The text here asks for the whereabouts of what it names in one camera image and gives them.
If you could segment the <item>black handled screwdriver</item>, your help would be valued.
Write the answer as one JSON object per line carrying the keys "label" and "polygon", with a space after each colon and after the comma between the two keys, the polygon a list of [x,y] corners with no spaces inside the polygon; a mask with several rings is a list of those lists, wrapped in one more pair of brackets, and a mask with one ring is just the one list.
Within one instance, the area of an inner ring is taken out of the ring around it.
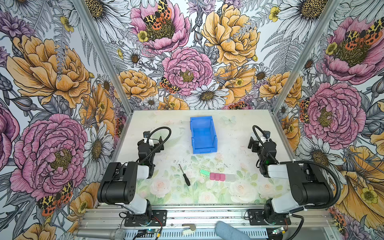
{"label": "black handled screwdriver", "polygon": [[182,174],[183,174],[183,178],[184,178],[184,180],[185,180],[185,183],[186,183],[186,185],[189,187],[189,186],[191,185],[190,180],[189,180],[189,178],[187,177],[186,173],[184,172],[184,170],[183,170],[183,168],[182,168],[182,166],[181,166],[180,164],[179,164],[179,167],[180,167],[180,169],[181,169],[181,171],[182,171]]}

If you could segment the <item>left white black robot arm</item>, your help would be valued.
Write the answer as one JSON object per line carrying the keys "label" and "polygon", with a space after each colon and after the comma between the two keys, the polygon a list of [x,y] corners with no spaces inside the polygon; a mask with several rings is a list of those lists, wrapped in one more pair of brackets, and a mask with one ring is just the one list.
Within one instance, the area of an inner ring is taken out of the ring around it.
{"label": "left white black robot arm", "polygon": [[136,193],[138,180],[149,180],[154,176],[156,153],[164,150],[164,143],[170,138],[169,127],[159,127],[143,132],[138,142],[138,159],[133,162],[112,162],[101,180],[97,199],[99,203],[123,209],[119,217],[123,226],[159,226],[166,224],[167,211],[153,211],[151,202]]}

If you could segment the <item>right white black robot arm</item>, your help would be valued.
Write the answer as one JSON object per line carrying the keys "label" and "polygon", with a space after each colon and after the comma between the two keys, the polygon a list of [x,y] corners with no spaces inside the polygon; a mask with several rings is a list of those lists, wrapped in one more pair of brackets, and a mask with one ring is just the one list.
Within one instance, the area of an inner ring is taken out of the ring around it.
{"label": "right white black robot arm", "polygon": [[329,167],[313,161],[279,162],[277,144],[270,133],[259,126],[252,127],[254,137],[248,148],[257,153],[256,163],[260,173],[269,179],[285,179],[290,190],[277,198],[266,201],[263,209],[249,210],[249,221],[262,225],[290,223],[290,216],[308,209],[327,209],[333,206],[342,193],[342,183]]}

